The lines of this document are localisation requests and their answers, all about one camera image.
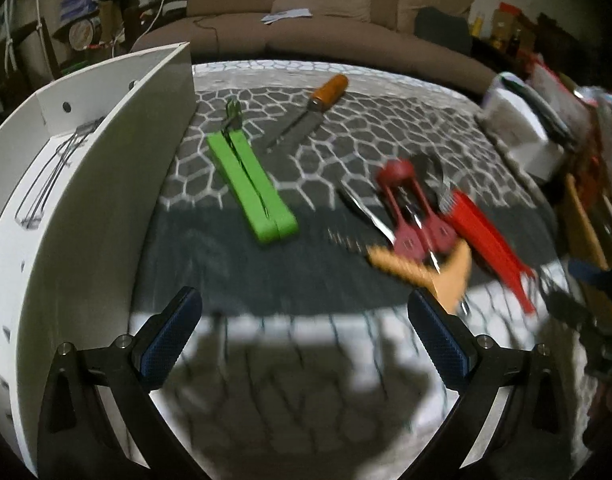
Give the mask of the white drawer box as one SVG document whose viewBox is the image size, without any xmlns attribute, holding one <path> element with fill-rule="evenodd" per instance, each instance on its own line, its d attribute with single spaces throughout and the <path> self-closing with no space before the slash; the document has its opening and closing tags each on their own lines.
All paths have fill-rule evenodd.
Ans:
<svg viewBox="0 0 612 480">
<path fill-rule="evenodd" d="M 105 347 L 128 328 L 150 216 L 195 110 L 190 48 L 169 44 L 60 78 L 0 125 L 0 433 L 28 467 L 57 346 Z M 40 226 L 23 229 L 15 212 L 56 145 L 102 116 Z"/>
</svg>

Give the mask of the orange handled corkscrew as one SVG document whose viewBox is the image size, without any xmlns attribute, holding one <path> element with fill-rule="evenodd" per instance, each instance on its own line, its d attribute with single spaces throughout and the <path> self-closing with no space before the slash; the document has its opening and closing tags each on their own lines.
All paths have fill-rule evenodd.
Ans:
<svg viewBox="0 0 612 480">
<path fill-rule="evenodd" d="M 327 229 L 327 239 L 349 252 L 364 256 L 368 263 L 383 273 L 406 283 L 426 288 L 449 314 L 457 314 L 468 289 L 472 271 L 472 252 L 465 240 L 458 239 L 447 260 L 435 270 L 382 245 L 360 244 L 352 238 Z"/>
</svg>

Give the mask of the wooden handled knife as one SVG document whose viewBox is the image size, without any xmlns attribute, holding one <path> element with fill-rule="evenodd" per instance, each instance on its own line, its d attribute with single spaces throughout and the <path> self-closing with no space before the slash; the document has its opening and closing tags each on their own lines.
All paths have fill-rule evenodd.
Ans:
<svg viewBox="0 0 612 480">
<path fill-rule="evenodd" d="M 337 74 L 312 92 L 304 106 L 298 107 L 274 122 L 255 144 L 259 157 L 292 154 L 323 123 L 324 114 L 345 93 L 349 80 Z"/>
</svg>

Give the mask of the white plastic container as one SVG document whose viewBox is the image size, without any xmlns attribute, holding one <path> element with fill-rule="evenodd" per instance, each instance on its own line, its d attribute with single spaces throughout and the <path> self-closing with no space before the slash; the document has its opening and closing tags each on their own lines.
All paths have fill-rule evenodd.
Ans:
<svg viewBox="0 0 612 480">
<path fill-rule="evenodd" d="M 512 73 L 496 76 L 476 118 L 538 183 L 549 181 L 565 155 L 576 148 L 570 127 L 534 88 Z"/>
</svg>

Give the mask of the round tin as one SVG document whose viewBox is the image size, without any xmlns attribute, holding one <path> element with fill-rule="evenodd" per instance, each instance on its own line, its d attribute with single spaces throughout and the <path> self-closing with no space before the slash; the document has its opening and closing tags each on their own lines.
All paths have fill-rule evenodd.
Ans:
<svg viewBox="0 0 612 480">
<path fill-rule="evenodd" d="M 68 42 L 72 50 L 77 52 L 89 49 L 100 41 L 100 18 L 82 18 L 70 25 L 68 30 Z"/>
</svg>

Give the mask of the red winged corkscrew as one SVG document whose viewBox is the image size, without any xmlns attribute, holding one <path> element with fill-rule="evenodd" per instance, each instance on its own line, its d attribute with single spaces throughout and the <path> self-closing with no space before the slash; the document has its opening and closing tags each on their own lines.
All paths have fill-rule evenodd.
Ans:
<svg viewBox="0 0 612 480">
<path fill-rule="evenodd" d="M 431 207 L 409 159 L 389 160 L 375 180 L 395 221 L 396 255 L 423 263 L 451 252 L 457 233 Z"/>
</svg>

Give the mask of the white papers on sofa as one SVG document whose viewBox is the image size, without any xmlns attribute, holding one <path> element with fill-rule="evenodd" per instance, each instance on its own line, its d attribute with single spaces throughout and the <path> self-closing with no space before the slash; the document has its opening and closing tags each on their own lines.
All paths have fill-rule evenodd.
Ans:
<svg viewBox="0 0 612 480">
<path fill-rule="evenodd" d="M 271 13 L 265 15 L 261 19 L 261 23 L 265 25 L 271 25 L 273 23 L 283 21 L 283 20 L 292 20 L 293 18 L 311 18 L 312 13 L 307 8 L 299 8 L 299 9 L 291 9 L 280 11 L 277 13 Z"/>
</svg>

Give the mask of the red grater peeler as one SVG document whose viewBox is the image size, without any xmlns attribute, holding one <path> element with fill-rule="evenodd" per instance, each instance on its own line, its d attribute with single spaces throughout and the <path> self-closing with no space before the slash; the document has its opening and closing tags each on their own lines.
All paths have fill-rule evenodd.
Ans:
<svg viewBox="0 0 612 480">
<path fill-rule="evenodd" d="M 438 207 L 443 220 L 475 249 L 499 281 L 513 292 L 523 312 L 534 314 L 536 308 L 524 290 L 522 278 L 534 278 L 536 274 L 515 254 L 481 208 L 458 188 L 443 193 Z"/>
</svg>

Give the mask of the brown sofa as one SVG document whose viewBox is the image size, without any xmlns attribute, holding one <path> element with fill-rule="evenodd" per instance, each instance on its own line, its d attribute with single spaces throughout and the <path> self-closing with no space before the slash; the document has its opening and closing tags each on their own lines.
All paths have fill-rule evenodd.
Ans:
<svg viewBox="0 0 612 480">
<path fill-rule="evenodd" d="M 481 96 L 495 72 L 470 44 L 440 41 L 453 32 L 470 41 L 475 0 L 187 0 L 183 18 L 158 25 L 134 45 L 145 50 L 186 42 L 196 63 L 277 58 L 331 61 L 387 70 Z M 311 18 L 271 25 L 271 13 L 307 8 Z"/>
</svg>

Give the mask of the patterned tablecloth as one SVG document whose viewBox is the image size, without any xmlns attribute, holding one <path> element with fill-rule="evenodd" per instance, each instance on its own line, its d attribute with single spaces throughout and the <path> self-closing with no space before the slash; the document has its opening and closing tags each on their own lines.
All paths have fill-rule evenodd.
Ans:
<svg viewBox="0 0 612 480">
<path fill-rule="evenodd" d="M 335 66 L 226 62 L 194 67 L 195 114 L 164 180 L 134 285 L 139 326 L 182 286 L 202 321 L 154 401 L 215 479 L 393 479 L 455 403 L 411 327 L 409 287 L 331 242 L 379 235 L 338 197 L 373 210 L 388 159 L 434 155 L 530 266 L 559 285 L 549 211 L 478 127 L 462 94 L 368 68 L 306 141 L 267 163 L 299 232 L 260 245 L 207 140 L 239 100 L 258 142 Z"/>
</svg>

